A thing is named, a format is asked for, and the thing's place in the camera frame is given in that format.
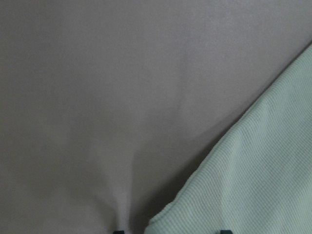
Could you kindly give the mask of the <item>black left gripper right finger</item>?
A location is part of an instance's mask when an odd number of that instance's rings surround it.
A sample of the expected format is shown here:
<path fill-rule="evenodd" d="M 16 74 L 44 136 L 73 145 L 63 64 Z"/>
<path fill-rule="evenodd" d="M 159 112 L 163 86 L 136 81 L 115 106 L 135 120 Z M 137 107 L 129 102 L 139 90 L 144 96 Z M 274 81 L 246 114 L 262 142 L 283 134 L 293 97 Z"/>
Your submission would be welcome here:
<path fill-rule="evenodd" d="M 231 230 L 221 230 L 220 234 L 231 234 Z"/>

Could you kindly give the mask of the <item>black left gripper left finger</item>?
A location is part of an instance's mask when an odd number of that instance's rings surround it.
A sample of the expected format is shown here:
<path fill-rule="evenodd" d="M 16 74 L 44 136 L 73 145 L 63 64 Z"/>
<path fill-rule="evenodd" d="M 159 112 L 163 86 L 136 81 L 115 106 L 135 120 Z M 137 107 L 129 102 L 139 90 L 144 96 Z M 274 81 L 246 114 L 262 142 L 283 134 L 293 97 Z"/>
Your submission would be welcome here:
<path fill-rule="evenodd" d="M 113 231 L 113 234 L 123 234 L 123 230 Z"/>

